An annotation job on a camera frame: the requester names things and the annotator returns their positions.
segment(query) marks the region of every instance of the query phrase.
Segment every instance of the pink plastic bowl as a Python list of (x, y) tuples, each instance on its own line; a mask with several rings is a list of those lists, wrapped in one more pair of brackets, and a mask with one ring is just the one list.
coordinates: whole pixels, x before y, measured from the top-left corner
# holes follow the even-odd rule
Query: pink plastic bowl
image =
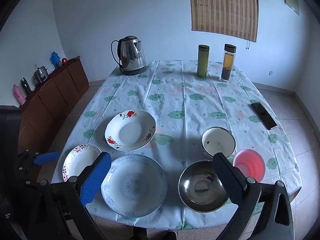
[(237, 152), (233, 159), (233, 166), (237, 167), (246, 178), (253, 177), (257, 182), (261, 182), (266, 174), (266, 164), (263, 158), (252, 149)]

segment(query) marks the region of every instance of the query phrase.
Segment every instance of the baseboard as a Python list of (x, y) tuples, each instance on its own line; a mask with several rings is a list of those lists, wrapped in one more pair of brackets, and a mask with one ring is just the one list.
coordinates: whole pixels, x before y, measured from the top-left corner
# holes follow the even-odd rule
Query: baseboard
[(95, 87), (95, 86), (101, 86), (105, 82), (105, 79), (97, 80), (97, 81), (91, 81), (89, 82), (89, 86)]
[(318, 142), (319, 142), (320, 141), (320, 131), (319, 131), (318, 126), (316, 125), (315, 120), (312, 118), (310, 112), (308, 111), (308, 109), (306, 108), (306, 106), (304, 105), (304, 103), (301, 101), (301, 99), (298, 97), (298, 95), (296, 93), (294, 93), (294, 97), (298, 101), (298, 103), (301, 106), (301, 108), (303, 109), (303, 111), (306, 113), (313, 129), (315, 130), (315, 133), (316, 133), (316, 136), (317, 136)]
[(287, 94), (287, 95), (291, 95), (291, 96), (295, 95), (294, 91), (286, 90), (283, 88), (276, 88), (276, 87), (272, 87), (272, 86), (268, 86), (268, 85), (264, 85), (264, 84), (259, 84), (259, 83), (253, 83), (253, 84), (257, 89), (278, 92), (278, 93)]

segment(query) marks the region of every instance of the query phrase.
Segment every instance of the window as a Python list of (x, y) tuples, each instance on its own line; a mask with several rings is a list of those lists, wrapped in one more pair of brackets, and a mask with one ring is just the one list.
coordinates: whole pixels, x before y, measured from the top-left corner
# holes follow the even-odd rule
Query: window
[(193, 31), (257, 41), (258, 0), (191, 0)]

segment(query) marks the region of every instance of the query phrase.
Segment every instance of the tile floor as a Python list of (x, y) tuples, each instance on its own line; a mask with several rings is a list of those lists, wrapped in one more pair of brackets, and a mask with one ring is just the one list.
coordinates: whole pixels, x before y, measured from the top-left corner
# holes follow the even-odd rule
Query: tile floor
[[(51, 145), (51, 150), (58, 150), (59, 152), (62, 151), (70, 132), (98, 88), (98, 86), (90, 87), (74, 107), (55, 137)], [(291, 207), (295, 223), (295, 239), (303, 240), (312, 226), (315, 224), (314, 227), (316, 227), (319, 223), (319, 219), (317, 220), (320, 214), (319, 143), (310, 121), (293, 96), (266, 90), (260, 90), (260, 92), (268, 101), (280, 120), (297, 158), (303, 186), (297, 197), (292, 201)], [(39, 173), (38, 180), (46, 178), (51, 181), (54, 168), (55, 163), (47, 163), (44, 165)], [(125, 240), (132, 237), (131, 226), (107, 221), (99, 217), (95, 217), (94, 219), (109, 240)], [(255, 215), (242, 236), (243, 240), (247, 239), (251, 235), (257, 220), (258, 215)], [(73, 221), (69, 221), (68, 224), (74, 234), (74, 237), (81, 239)], [(178, 232), (178, 239), (214, 240), (223, 229), (224, 226), (217, 228), (182, 230)], [(148, 230), (148, 237), (150, 240), (161, 239), (164, 233), (165, 231)]]

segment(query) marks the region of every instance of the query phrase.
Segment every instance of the table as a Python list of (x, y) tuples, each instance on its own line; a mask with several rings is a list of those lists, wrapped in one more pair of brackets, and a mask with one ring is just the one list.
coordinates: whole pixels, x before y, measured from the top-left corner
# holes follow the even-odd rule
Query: table
[[(301, 188), (296, 158), (287, 136), (269, 104), (244, 75), (234, 67), (230, 83), (221, 83), (221, 62), (209, 62), (206, 78), (196, 76), (197, 61), (170, 60), (148, 62), (148, 70), (125, 76), (115, 69), (99, 88), (78, 120), (57, 163), (52, 182), (62, 181), (62, 165), (70, 150), (91, 143), (109, 152), (112, 160), (125, 154), (142, 154), (155, 159), (168, 179), (168, 193), (163, 205), (141, 218), (127, 218), (114, 213), (103, 201), (101, 191), (86, 205), (96, 216), (127, 225), (153, 229), (193, 229), (225, 225), (237, 209), (228, 201), (220, 209), (194, 212), (183, 205), (178, 195), (178, 180), (190, 164), (205, 159), (201, 135), (212, 126), (224, 127), (236, 139), (236, 151), (252, 148), (266, 163), (262, 182), (282, 180), (291, 195)], [(268, 131), (251, 109), (261, 102), (278, 127)], [(127, 109), (144, 109), (156, 119), (156, 134), (145, 147), (133, 152), (111, 148), (104, 131), (108, 122)], [(261, 211), (262, 204), (256, 207)]]

